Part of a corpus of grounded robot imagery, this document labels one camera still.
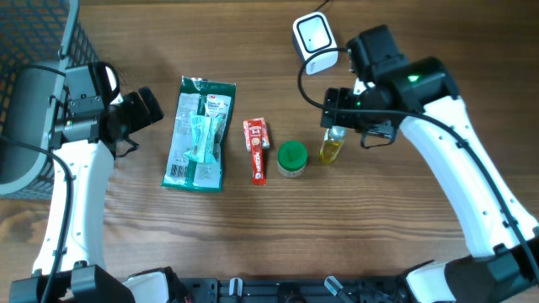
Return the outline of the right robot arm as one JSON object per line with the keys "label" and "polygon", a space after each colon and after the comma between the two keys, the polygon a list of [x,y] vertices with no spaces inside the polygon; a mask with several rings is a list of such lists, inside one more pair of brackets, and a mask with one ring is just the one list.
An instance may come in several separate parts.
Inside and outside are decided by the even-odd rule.
{"label": "right robot arm", "polygon": [[402,134],[427,162],[461,225],[468,255],[404,276],[417,302],[500,302],[538,283],[538,222],[511,193],[478,139],[444,64],[411,62],[388,27],[345,47],[361,93],[330,89],[324,124],[363,136]]}

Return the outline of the green lid white jar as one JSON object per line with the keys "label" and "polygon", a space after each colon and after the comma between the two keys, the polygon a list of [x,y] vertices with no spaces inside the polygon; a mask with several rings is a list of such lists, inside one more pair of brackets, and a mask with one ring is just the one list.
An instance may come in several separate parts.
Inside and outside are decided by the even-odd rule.
{"label": "green lid white jar", "polygon": [[301,175],[307,165],[308,152],[299,141],[286,141],[277,154],[277,167],[279,172],[287,178]]}

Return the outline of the green white plastic package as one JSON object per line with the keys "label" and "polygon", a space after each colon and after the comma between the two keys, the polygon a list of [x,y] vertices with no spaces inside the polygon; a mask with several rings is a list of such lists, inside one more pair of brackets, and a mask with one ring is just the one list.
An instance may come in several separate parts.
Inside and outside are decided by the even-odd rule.
{"label": "green white plastic package", "polygon": [[222,191],[222,153],[236,88],[234,83],[182,79],[163,187]]}

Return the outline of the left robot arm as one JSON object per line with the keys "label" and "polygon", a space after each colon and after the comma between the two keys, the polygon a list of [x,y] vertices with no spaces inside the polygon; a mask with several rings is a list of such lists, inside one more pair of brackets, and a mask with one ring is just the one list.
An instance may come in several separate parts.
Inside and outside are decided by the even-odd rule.
{"label": "left robot arm", "polygon": [[1,133],[1,192],[49,183],[45,239],[12,302],[183,302],[171,268],[119,281],[106,271],[104,202],[116,147],[163,117],[149,88],[122,94],[115,69],[98,61],[58,70],[26,66]]}

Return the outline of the red white tissue pack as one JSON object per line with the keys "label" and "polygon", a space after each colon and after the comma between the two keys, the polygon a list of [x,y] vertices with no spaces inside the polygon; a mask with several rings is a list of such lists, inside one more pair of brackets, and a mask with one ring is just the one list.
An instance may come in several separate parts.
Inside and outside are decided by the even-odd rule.
{"label": "red white tissue pack", "polygon": [[243,122],[243,131],[244,131],[245,144],[246,144],[247,151],[248,152],[251,151],[251,147],[250,147],[250,143],[249,143],[249,131],[248,131],[248,128],[249,128],[249,124],[251,122],[254,122],[254,121],[260,121],[261,122],[261,124],[262,124],[263,148],[265,150],[269,150],[269,148],[270,148],[270,139],[269,139],[269,132],[268,132],[267,124],[266,124],[264,118],[254,118],[254,119],[251,119],[251,120],[245,120]]}

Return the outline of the red Nescafe coffee stick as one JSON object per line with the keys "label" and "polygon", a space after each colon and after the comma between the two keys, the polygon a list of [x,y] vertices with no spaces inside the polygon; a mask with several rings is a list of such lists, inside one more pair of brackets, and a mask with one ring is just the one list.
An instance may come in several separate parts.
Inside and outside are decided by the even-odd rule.
{"label": "red Nescafe coffee stick", "polygon": [[253,165],[253,184],[266,185],[266,176],[264,169],[264,151],[262,142],[262,124],[260,121],[254,121],[249,124],[249,151]]}

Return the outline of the yellow dish soap bottle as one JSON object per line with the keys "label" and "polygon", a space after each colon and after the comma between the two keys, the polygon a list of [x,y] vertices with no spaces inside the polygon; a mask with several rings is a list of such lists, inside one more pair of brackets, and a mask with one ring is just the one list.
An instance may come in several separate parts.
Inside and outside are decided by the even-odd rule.
{"label": "yellow dish soap bottle", "polygon": [[332,126],[326,129],[319,150],[319,159],[322,163],[330,164],[336,160],[344,144],[346,133],[347,130],[342,126]]}

